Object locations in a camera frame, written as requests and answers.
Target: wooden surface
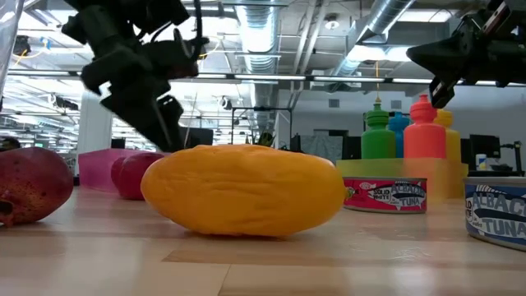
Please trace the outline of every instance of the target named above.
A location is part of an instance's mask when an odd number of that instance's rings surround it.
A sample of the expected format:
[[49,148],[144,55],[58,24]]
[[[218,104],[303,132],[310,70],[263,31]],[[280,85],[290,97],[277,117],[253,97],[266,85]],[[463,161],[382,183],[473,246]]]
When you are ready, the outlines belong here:
[[463,213],[341,210],[283,240],[208,238],[144,202],[77,191],[41,223],[0,228],[0,295],[524,296],[526,253],[470,238]]

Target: albacore tuna label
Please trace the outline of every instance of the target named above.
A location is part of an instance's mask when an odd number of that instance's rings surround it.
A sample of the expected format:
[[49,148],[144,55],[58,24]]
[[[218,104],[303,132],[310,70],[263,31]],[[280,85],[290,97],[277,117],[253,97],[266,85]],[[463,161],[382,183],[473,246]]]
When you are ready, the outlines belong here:
[[526,246],[526,188],[466,185],[466,227],[472,234]]
[[427,209],[427,185],[421,180],[370,180],[344,178],[349,195],[346,206],[382,211]]

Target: orange bottle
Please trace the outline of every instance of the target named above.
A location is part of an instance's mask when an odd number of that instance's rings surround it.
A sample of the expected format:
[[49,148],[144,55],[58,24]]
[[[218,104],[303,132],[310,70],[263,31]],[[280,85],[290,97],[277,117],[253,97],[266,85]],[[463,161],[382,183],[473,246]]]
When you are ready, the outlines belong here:
[[436,109],[431,106],[427,95],[421,95],[409,113],[414,124],[404,130],[404,157],[444,159],[445,128],[433,122]]

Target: squeeze bottle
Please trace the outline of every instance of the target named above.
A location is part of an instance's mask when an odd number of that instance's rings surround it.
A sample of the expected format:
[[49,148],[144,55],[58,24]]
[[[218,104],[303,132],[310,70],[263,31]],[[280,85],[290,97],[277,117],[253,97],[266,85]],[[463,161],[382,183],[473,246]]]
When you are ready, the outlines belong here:
[[445,128],[433,121],[436,109],[431,106],[427,95],[411,106],[414,124],[404,130],[405,158],[445,158]]
[[439,109],[437,110],[435,123],[445,128],[445,157],[450,161],[460,163],[462,161],[460,134],[450,128],[453,124],[453,114],[450,111]]
[[389,121],[389,129],[396,136],[396,158],[404,157],[404,129],[409,125],[409,118],[396,112],[394,117]]
[[380,98],[377,98],[374,109],[367,112],[366,123],[369,130],[362,134],[362,158],[387,159],[396,156],[395,132],[388,130],[389,113],[380,107]]

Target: ceiling duct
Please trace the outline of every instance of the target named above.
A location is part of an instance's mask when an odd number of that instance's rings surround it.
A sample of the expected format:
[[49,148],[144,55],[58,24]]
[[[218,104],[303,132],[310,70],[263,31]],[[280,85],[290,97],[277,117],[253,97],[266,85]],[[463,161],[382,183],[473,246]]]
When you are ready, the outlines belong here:
[[[277,43],[278,9],[267,6],[241,6],[236,7],[236,13],[241,24],[243,51],[269,54],[245,56],[247,71],[252,74],[275,74],[276,59],[271,53],[275,51]],[[253,107],[275,107],[278,103],[278,85],[254,83],[251,85],[251,101]],[[271,128],[264,118],[267,117],[256,114],[260,130]]]
[[[348,53],[331,76],[351,76],[362,61],[353,60],[352,52],[356,45],[386,44],[390,28],[406,12],[415,0],[376,0],[371,14],[354,21],[348,33]],[[325,87],[328,92],[348,90],[343,83],[333,83]]]

